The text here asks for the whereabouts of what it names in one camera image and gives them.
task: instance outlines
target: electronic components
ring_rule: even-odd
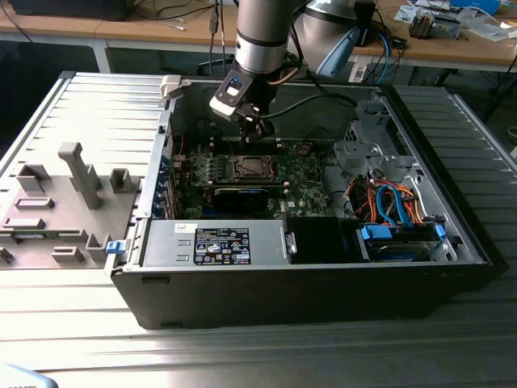
[[[271,156],[236,156],[233,162],[233,177],[242,182],[275,182]]]
[[[367,224],[361,235],[374,263],[437,261],[440,255],[431,256],[441,253],[437,248],[446,239],[444,227],[434,222],[412,227]]]
[[[211,139],[208,148],[194,147],[186,156],[172,195],[175,217],[281,219],[331,215],[321,182],[321,169],[312,143],[282,143],[254,148],[275,154],[239,154],[238,144]]]

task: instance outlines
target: yellow wire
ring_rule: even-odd
[[[414,208],[416,209],[418,221],[423,224],[423,219],[420,217],[420,210],[418,210],[418,201],[414,202]]]

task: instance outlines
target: wooden table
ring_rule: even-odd
[[[175,0],[156,0],[157,8],[175,4]],[[506,71],[517,53],[515,40],[503,40],[497,43],[462,31],[459,40],[429,39],[416,40],[409,37],[408,24],[393,20],[396,9],[405,3],[403,0],[383,0],[380,13],[388,28],[394,35],[407,39],[407,49],[401,59],[402,65],[439,67],[445,69]],[[195,8],[207,6],[206,0],[194,0],[189,6],[170,10],[163,15],[177,15]],[[4,2],[10,17],[38,43],[72,44],[90,46],[94,50],[99,70],[111,73],[108,56],[109,48],[153,49],[166,51],[189,51],[206,53],[209,48],[210,35],[208,21],[210,10],[201,11],[184,17],[185,23],[170,21],[168,23],[185,27],[180,31],[158,21],[142,19],[132,15],[125,22],[108,22],[96,19],[59,18],[50,16],[20,16],[11,6]],[[149,5],[139,8],[141,13],[151,16]],[[497,16],[500,19],[517,18],[517,12],[502,9]],[[237,9],[225,6],[225,40],[227,53],[234,53],[236,38]],[[0,11],[0,40],[23,41],[26,38],[19,33],[12,22]],[[221,36],[217,34],[215,53],[221,52]],[[351,61],[355,63],[351,81],[358,81],[365,66],[377,61],[383,53],[379,43],[365,48],[355,48]]]

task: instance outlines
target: table leg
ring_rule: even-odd
[[[350,72],[348,82],[361,83],[366,75],[366,69],[372,63],[373,57],[369,55],[357,55],[353,58],[354,66]]]
[[[94,50],[95,60],[99,67],[100,73],[111,73],[111,63],[109,60],[108,47],[104,39],[95,39],[90,43],[91,48]]]

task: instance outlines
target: wire bundle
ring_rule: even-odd
[[[424,222],[418,208],[419,198],[406,186],[387,180],[362,183],[356,180],[348,189],[347,196],[350,195],[355,198],[357,208],[355,215],[362,221],[384,222],[395,226],[397,223],[391,217],[391,213],[396,209],[397,220],[402,223],[422,224]]]

